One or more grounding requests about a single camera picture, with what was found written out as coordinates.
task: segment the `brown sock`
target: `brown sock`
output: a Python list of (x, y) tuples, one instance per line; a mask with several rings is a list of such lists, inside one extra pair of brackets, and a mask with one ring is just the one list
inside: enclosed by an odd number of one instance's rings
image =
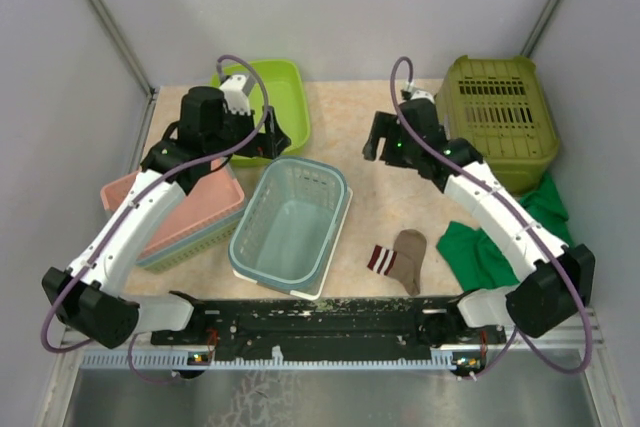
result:
[(420, 293), (414, 281), (414, 262), (402, 252), (376, 245), (367, 267), (376, 274), (396, 279), (404, 286), (409, 295), (418, 295)]
[(393, 244), (393, 250), (406, 255), (413, 262), (413, 281), (415, 288), (420, 293), (420, 271), (422, 270), (422, 261), (427, 251), (427, 239), (422, 232), (414, 229), (403, 230), (396, 237)]

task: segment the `green cloth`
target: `green cloth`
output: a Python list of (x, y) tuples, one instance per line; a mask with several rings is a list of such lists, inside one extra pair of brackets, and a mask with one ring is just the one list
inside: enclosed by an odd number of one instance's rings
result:
[[(548, 173), (544, 174), (535, 191), (520, 199), (520, 205), (549, 232), (573, 246), (566, 224), (569, 214)], [(437, 248), (465, 292), (518, 283), (507, 259), (483, 230), (451, 222)]]

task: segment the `red and white stripes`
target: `red and white stripes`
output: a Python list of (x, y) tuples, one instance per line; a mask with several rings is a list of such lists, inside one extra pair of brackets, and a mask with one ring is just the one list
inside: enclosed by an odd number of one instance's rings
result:
[(376, 245), (367, 267), (376, 274), (387, 275), (391, 271), (397, 255), (398, 253), (395, 250)]

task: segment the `white wall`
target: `white wall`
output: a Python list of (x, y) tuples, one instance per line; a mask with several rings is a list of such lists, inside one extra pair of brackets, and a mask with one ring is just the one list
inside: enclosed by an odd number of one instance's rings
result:
[(409, 54), (439, 77), (462, 54), (510, 56), (546, 0), (105, 0), (156, 85), (210, 77), (215, 58), (286, 57), (306, 79), (386, 78)]
[[(0, 425), (32, 425), (54, 356), (40, 286), (102, 224), (144, 95), (85, 0), (0, 0)], [(60, 339), (59, 325), (52, 339)]]
[(555, 178), (596, 255), (593, 303), (640, 425), (640, 0), (564, 0), (534, 56), (562, 140)]

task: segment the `beige tabletop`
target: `beige tabletop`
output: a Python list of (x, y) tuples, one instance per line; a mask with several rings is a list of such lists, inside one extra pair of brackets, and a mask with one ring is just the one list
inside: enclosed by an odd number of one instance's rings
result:
[[(439, 80), (418, 81), (437, 92)], [(178, 119), (181, 97), (188, 86), (160, 90), (145, 153), (160, 140), (166, 126)], [(338, 168), (353, 190), (353, 201), (342, 230), (323, 297), (403, 296), (397, 281), (375, 274), (367, 263), (376, 244), (391, 248), (403, 229), (417, 229), (427, 238), (420, 295), (458, 294), (460, 286), (435, 245), (451, 220), (476, 227), (460, 206), (444, 197), (415, 171), (367, 162), (362, 147), (376, 110), (391, 112), (386, 81), (307, 82), (311, 139), (303, 155)], [(263, 168), (234, 168), (251, 196)], [(136, 268), (126, 291), (161, 294), (178, 290), (201, 299), (287, 297), (236, 278), (227, 256), (228, 240), (162, 274)]]

